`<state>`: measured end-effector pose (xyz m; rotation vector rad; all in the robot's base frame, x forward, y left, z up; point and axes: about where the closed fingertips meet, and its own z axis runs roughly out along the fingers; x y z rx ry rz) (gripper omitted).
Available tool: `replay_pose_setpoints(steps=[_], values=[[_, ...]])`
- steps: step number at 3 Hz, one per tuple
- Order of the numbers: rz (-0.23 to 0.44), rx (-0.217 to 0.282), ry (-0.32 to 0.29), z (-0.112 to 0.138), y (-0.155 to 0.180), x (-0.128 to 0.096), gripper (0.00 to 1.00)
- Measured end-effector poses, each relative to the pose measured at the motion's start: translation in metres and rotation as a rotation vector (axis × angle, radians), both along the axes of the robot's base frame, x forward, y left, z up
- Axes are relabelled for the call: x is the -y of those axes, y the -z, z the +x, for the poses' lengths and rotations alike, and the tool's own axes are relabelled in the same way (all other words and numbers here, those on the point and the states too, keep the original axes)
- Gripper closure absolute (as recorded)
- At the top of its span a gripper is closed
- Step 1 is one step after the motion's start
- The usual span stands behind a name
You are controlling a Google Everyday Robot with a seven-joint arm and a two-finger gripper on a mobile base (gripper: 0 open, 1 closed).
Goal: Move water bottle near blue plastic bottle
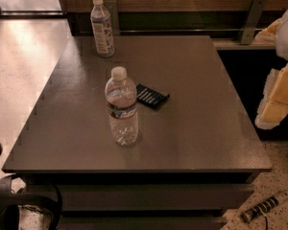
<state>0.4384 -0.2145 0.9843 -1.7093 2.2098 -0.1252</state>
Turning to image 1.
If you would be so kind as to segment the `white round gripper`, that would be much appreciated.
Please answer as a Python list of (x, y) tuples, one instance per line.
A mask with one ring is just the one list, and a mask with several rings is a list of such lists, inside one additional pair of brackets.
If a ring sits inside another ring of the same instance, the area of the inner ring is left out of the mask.
[[(288, 60), (288, 10), (281, 18), (260, 31), (256, 44), (276, 43), (276, 54)], [(263, 99), (257, 108), (255, 125), (261, 129), (277, 127), (288, 115), (288, 63), (281, 70), (272, 69), (267, 76)]]

